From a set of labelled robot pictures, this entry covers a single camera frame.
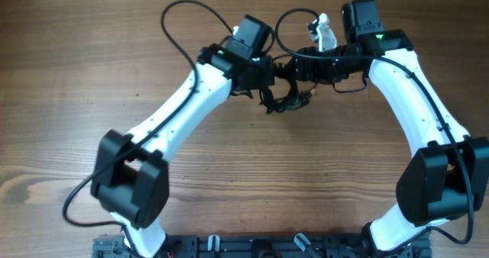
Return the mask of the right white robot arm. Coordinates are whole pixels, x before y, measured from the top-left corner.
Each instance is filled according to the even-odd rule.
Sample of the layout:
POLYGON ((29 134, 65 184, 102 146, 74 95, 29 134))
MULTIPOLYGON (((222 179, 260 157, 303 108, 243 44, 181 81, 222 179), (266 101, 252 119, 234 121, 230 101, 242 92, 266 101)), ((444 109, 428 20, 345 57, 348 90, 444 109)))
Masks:
POLYGON ((366 224, 351 251, 359 257, 417 256, 420 240, 466 218, 465 245, 488 181, 488 140, 474 138, 449 113, 429 84, 414 46, 401 29, 386 30, 375 0, 342 6, 345 45, 338 45, 324 14, 308 26, 313 47, 293 52, 299 81, 335 85, 361 73, 383 94, 405 133, 411 160, 399 178, 396 203, 366 224))

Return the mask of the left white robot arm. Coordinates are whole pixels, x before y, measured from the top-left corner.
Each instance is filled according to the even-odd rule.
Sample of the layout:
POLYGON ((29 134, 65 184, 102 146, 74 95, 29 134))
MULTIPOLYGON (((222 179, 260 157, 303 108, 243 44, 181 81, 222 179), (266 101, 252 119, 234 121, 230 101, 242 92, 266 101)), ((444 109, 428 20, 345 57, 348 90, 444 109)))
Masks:
POLYGON ((155 257, 167 239, 159 214, 169 198, 170 162, 187 137, 229 97, 251 97, 252 90, 272 83, 263 47, 273 34, 246 16, 225 45, 201 51, 186 81, 147 120, 101 139, 91 194, 122 225, 132 256, 155 257))

